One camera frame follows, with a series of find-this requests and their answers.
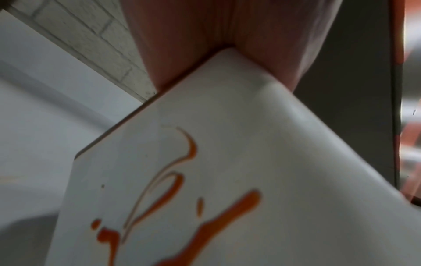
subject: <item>skin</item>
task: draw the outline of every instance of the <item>skin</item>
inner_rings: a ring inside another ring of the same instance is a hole
[[[341,2],[121,0],[158,90],[233,46],[292,91],[320,51]]]

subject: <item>hand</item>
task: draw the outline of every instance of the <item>hand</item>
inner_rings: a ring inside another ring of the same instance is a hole
[[[171,87],[235,46],[293,90],[342,0],[121,0],[156,88]]]

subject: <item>brick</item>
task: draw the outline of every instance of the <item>brick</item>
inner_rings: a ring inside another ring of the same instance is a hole
[[[101,37],[141,70],[146,71],[130,31],[123,27],[118,21],[114,20],[102,33]]]
[[[122,83],[145,99],[149,99],[156,94],[155,87],[148,74],[136,67],[130,71]]]
[[[115,19],[118,20],[125,28],[128,28],[123,10],[121,9],[120,0],[95,0],[106,11],[108,11]]]
[[[12,3],[12,6],[22,13],[31,16],[43,2],[44,0],[17,0]]]
[[[35,21],[118,81],[131,69],[129,60],[82,25],[59,4],[51,1],[40,11]]]
[[[107,12],[91,0],[57,0],[57,2],[96,33],[99,33],[111,19]]]

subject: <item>orange splatter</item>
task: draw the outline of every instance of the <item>orange splatter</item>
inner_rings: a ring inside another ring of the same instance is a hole
[[[197,217],[202,217],[203,208],[204,208],[205,202],[203,201],[203,198],[198,198],[197,205],[196,205],[196,213]]]
[[[260,203],[260,199],[261,194],[259,191],[252,190],[248,192],[218,217],[202,224],[194,234],[192,240],[190,240],[181,252],[172,258],[158,262],[155,266],[190,265],[212,238],[236,219],[254,209]]]
[[[142,201],[143,197],[145,196],[146,192],[151,188],[151,186],[155,183],[156,180],[159,179],[159,177],[168,169],[170,169],[171,167],[183,163],[185,161],[189,161],[192,160],[194,157],[196,157],[197,154],[197,145],[194,142],[192,136],[190,136],[186,131],[184,131],[182,128],[176,127],[176,130],[178,130],[179,132],[181,132],[187,139],[187,141],[189,142],[189,152],[183,156],[180,157],[174,161],[172,161],[171,163],[169,163],[168,165],[166,165],[161,171],[159,171],[153,178],[152,180],[149,182],[149,184],[146,186],[146,188],[143,190],[143,192],[140,194],[139,198],[137,199],[135,205],[133,206],[132,211],[130,212],[129,216],[127,217],[126,222],[124,223],[124,228],[127,228],[127,226],[129,225],[130,221],[132,220],[133,216],[135,215],[135,212],[137,210],[137,208],[139,207],[140,202]]]
[[[124,243],[127,240],[128,235],[130,234],[133,227],[140,223],[142,220],[147,218],[149,215],[154,213],[155,211],[159,210],[161,207],[163,207],[165,204],[167,204],[180,190],[181,186],[184,183],[184,177],[180,173],[172,172],[167,175],[165,175],[161,181],[164,179],[175,176],[175,181],[172,184],[172,186],[159,198],[157,199],[151,207],[149,207],[143,214],[139,215],[134,219],[134,221],[130,224],[128,227],[126,233],[123,235],[122,243]]]
[[[101,224],[101,219],[95,219],[92,223],[91,223],[91,229],[92,230],[96,230],[98,229],[98,227]]]
[[[120,245],[120,233],[115,230],[103,227],[96,236],[96,239],[100,243],[108,243],[110,245],[108,266],[114,266],[115,256],[118,251],[118,246]]]

